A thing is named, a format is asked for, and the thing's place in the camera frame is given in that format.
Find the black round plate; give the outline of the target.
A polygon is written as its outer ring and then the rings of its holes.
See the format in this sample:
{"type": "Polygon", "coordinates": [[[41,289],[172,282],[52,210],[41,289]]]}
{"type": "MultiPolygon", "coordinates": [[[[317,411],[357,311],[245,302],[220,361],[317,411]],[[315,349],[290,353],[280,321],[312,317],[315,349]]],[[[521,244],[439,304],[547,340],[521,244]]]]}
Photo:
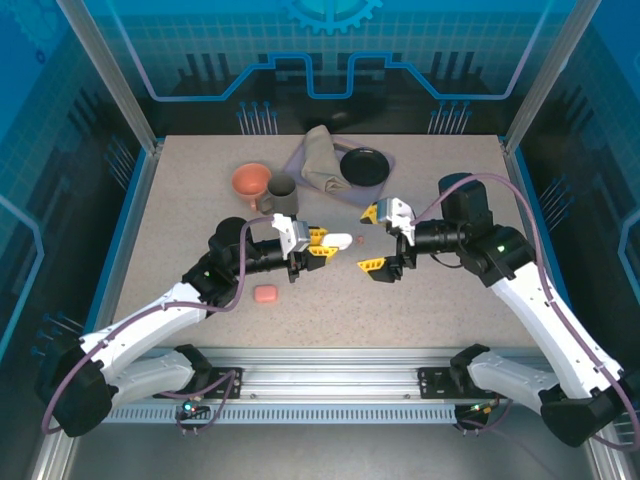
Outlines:
{"type": "Polygon", "coordinates": [[[342,176],[352,185],[373,187],[383,183],[390,174],[387,158],[379,151],[360,147],[345,153],[340,160],[342,176]]]}

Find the grey mug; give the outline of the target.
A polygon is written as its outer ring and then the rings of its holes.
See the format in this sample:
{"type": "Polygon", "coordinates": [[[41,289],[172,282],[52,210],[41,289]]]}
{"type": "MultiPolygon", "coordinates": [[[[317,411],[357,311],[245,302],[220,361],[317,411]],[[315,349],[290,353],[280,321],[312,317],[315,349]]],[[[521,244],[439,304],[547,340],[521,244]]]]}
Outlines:
{"type": "Polygon", "coordinates": [[[294,178],[285,173],[272,176],[265,193],[256,201],[256,206],[263,215],[297,215],[299,201],[294,178]]]}

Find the lavender plastic tray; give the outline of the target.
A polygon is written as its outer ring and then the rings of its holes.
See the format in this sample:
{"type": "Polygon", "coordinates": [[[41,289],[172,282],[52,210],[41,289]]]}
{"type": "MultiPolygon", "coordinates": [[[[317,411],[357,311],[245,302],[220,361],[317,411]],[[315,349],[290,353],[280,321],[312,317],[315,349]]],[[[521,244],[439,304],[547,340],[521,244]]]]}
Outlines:
{"type": "MultiPolygon", "coordinates": [[[[332,137],[332,141],[335,147],[335,151],[336,151],[336,156],[339,160],[343,157],[343,155],[345,153],[347,153],[348,151],[352,150],[352,149],[356,149],[356,148],[360,148],[360,147],[366,147],[366,148],[371,148],[374,150],[377,150],[373,147],[369,147],[369,146],[365,146],[363,144],[354,142],[354,141],[350,141],[347,140],[345,138],[342,137],[337,137],[337,136],[333,136],[332,137]]],[[[381,152],[388,160],[389,166],[390,166],[390,174],[394,168],[395,165],[395,159],[392,155],[385,153],[385,152],[381,152]]],[[[302,141],[300,143],[300,145],[296,148],[296,150],[294,151],[293,155],[291,156],[291,158],[289,159],[289,161],[287,162],[286,166],[284,167],[284,172],[288,175],[290,175],[291,177],[294,178],[295,182],[299,185],[299,186],[303,186],[303,187],[307,187],[309,189],[315,190],[319,193],[328,195],[331,198],[337,199],[339,201],[342,202],[346,202],[352,205],[356,205],[356,206],[367,206],[370,203],[373,203],[374,201],[376,201],[382,193],[382,190],[390,176],[388,176],[388,178],[381,184],[373,186],[373,187],[358,187],[356,185],[352,185],[351,184],[351,189],[347,190],[345,192],[341,192],[338,194],[327,194],[324,192],[319,191],[318,189],[314,188],[313,186],[311,186],[307,181],[305,181],[302,176],[301,176],[301,168],[302,168],[302,164],[303,164],[304,158],[303,158],[303,147],[302,147],[302,141]]]]}

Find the beige folded cloth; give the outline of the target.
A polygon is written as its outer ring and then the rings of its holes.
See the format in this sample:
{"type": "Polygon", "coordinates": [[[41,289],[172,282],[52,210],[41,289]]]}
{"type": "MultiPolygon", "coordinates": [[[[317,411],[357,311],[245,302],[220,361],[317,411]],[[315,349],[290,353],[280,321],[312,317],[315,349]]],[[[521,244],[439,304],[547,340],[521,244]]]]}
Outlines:
{"type": "Polygon", "coordinates": [[[338,194],[351,189],[344,178],[329,130],[319,125],[309,130],[303,140],[301,176],[311,186],[327,194],[338,194]]]}

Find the orange ceramic cup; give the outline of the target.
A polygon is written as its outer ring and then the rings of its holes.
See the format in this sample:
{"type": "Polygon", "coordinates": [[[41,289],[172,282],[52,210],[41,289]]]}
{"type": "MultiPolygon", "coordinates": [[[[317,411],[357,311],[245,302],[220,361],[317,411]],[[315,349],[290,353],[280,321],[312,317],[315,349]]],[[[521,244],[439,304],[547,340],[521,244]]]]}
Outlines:
{"type": "Polygon", "coordinates": [[[235,194],[256,211],[257,202],[266,193],[271,178],[272,172],[267,166],[247,163],[234,171],[231,186],[235,194]]]}

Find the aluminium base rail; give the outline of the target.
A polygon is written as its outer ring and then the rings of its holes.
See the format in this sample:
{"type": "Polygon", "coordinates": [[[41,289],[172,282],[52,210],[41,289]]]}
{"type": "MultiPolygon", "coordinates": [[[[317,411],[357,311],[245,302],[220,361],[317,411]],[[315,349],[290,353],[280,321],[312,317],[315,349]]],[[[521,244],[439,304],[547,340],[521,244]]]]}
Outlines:
{"type": "Polygon", "coordinates": [[[262,402],[423,400],[417,381],[422,367],[451,367],[530,409],[545,401],[588,399],[608,385],[582,351],[546,359],[531,349],[405,348],[203,348],[214,367],[244,369],[240,399],[262,402]]]}

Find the aluminium frame post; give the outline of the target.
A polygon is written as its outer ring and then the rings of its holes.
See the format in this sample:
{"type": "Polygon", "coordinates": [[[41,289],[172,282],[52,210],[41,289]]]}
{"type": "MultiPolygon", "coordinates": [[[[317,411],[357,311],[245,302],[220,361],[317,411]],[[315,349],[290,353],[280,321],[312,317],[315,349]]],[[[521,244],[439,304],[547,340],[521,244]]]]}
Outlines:
{"type": "Polygon", "coordinates": [[[157,139],[104,37],[82,0],[55,0],[141,147],[157,150],[157,139]]]}
{"type": "Polygon", "coordinates": [[[504,148],[508,154],[514,154],[519,147],[560,74],[566,68],[600,3],[601,0],[576,0],[507,131],[504,148]]]}

